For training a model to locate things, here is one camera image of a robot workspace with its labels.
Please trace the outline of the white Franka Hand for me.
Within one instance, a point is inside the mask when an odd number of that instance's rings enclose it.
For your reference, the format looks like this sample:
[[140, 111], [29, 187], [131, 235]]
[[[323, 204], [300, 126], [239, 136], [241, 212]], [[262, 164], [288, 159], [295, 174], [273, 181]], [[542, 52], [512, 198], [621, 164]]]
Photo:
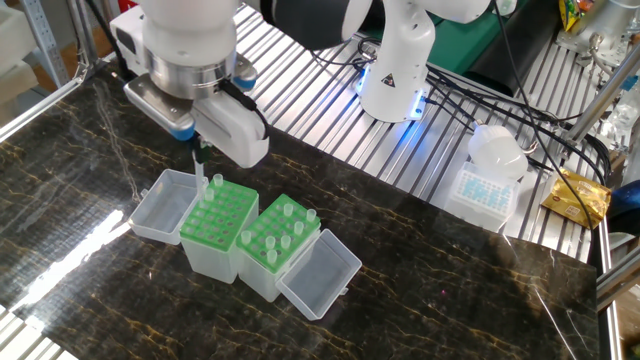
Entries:
[[268, 125], [246, 91], [257, 73], [236, 51], [235, 4], [139, 4], [110, 23], [135, 77], [127, 98], [165, 131], [191, 140], [195, 163], [216, 147], [242, 168], [269, 149]]

